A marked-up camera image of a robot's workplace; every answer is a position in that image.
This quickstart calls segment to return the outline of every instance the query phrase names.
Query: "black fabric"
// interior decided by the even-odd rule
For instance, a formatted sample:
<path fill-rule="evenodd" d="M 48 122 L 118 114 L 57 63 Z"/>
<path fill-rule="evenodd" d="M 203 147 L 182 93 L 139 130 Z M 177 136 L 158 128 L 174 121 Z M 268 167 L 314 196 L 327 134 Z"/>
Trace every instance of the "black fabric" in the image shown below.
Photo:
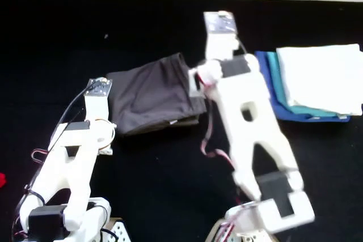
<path fill-rule="evenodd" d="M 176 53 L 129 71 L 108 73 L 112 79 L 108 105 L 116 131 L 132 135 L 161 130 L 185 118 L 197 121 L 206 108 L 203 98 L 189 96 L 188 69 Z"/>
<path fill-rule="evenodd" d="M 235 75 L 250 72 L 247 61 L 243 56 L 236 56 L 232 60 L 221 62 L 223 77 L 232 77 Z"/>
<path fill-rule="evenodd" d="M 7 177 L 7 184 L 0 188 L 0 241 L 8 241 L 12 211 L 37 169 L 31 150 L 48 146 L 59 117 L 88 79 L 130 70 L 175 52 L 182 52 L 188 65 L 197 64 L 205 51 L 203 11 L 233 12 L 249 52 L 280 46 L 363 44 L 362 3 L 0 3 L 0 172 Z M 81 106 L 78 103 L 68 118 Z M 214 114 L 210 149 L 228 150 L 221 120 Z M 222 158 L 209 159 L 199 151 L 206 126 L 203 114 L 200 124 L 190 128 L 117 138 L 112 145 L 114 156 L 98 157 L 92 195 L 110 200 L 112 215 L 123 218 L 133 242 L 204 241 L 214 222 L 235 204 L 232 169 Z M 286 242 L 291 235 L 290 242 L 362 241 L 362 118 L 353 117 L 347 124 L 280 122 L 280 126 L 291 143 L 316 214 L 314 223 L 281 233 L 280 240 Z M 257 175 L 275 169 L 258 148 L 254 167 Z M 62 197 L 53 203 L 62 203 Z"/>

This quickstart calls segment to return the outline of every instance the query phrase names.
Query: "red object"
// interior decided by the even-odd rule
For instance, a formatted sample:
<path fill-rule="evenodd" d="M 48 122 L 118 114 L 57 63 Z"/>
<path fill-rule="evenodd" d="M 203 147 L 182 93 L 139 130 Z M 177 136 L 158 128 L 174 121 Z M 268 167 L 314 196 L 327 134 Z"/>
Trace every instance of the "red object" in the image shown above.
<path fill-rule="evenodd" d="M 5 174 L 0 173 L 0 188 L 3 187 L 6 183 Z"/>

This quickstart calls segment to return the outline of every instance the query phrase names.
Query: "folded cloth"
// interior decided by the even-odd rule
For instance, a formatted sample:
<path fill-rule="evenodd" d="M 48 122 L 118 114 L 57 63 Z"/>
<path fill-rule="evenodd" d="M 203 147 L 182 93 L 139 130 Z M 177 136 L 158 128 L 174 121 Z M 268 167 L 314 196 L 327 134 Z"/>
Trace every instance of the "folded cloth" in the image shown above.
<path fill-rule="evenodd" d="M 272 84 L 276 93 L 277 100 L 286 109 L 288 109 L 293 113 L 307 113 L 317 117 L 327 117 L 327 116 L 337 115 L 336 113 L 333 112 L 326 112 L 323 110 L 313 109 L 305 106 L 290 106 L 286 101 L 284 86 L 282 85 L 280 65 L 278 64 L 277 54 L 275 52 L 267 52 L 267 59 L 272 77 Z"/>
<path fill-rule="evenodd" d="M 120 135 L 198 124 L 206 112 L 204 99 L 189 97 L 189 67 L 182 54 L 147 65 L 107 74 L 111 121 Z"/>
<path fill-rule="evenodd" d="M 351 117 L 348 116 L 345 119 L 340 119 L 337 116 L 333 117 L 313 117 L 310 114 L 295 114 L 291 111 L 287 110 L 282 104 L 280 104 L 277 100 L 277 96 L 275 90 L 273 88 L 272 77 L 270 74 L 270 67 L 268 63 L 267 52 L 257 51 L 255 55 L 260 64 L 260 71 L 263 74 L 268 91 L 270 93 L 270 102 L 273 108 L 273 111 L 278 119 L 281 120 L 289 120 L 289 121 L 298 121 L 298 122 L 348 122 Z"/>
<path fill-rule="evenodd" d="M 278 48 L 277 55 L 289 106 L 362 115 L 363 53 L 358 44 Z"/>

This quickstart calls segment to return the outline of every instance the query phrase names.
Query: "white towel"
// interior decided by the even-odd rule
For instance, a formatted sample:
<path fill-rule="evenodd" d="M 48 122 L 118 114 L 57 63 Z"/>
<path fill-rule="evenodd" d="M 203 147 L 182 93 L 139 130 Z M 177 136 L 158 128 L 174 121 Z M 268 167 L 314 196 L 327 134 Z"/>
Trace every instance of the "white towel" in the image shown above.
<path fill-rule="evenodd" d="M 358 44 L 276 51 L 290 106 L 362 115 L 363 53 Z"/>

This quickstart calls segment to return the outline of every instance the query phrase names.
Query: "blue towel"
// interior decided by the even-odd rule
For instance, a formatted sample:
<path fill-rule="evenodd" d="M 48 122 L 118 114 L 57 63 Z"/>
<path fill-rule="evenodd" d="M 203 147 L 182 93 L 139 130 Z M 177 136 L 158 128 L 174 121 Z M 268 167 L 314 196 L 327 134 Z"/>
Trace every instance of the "blue towel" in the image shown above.
<path fill-rule="evenodd" d="M 333 117 L 313 117 L 310 114 L 295 114 L 289 110 L 287 110 L 283 105 L 281 105 L 273 88 L 273 81 L 270 74 L 270 68 L 268 63 L 267 52 L 257 51 L 255 55 L 260 63 L 260 71 L 263 74 L 269 93 L 270 93 L 270 102 L 275 112 L 275 115 L 278 119 L 281 120 L 289 120 L 289 121 L 298 121 L 298 122 L 348 122 L 351 117 L 340 119 L 337 116 Z"/>
<path fill-rule="evenodd" d="M 286 109 L 293 113 L 307 113 L 317 117 L 336 116 L 336 113 L 326 112 L 319 109 L 313 109 L 305 106 L 289 106 L 286 101 L 284 86 L 282 85 L 280 65 L 278 63 L 278 57 L 275 52 L 267 52 L 267 60 L 272 77 L 273 89 L 275 89 L 276 97 Z"/>

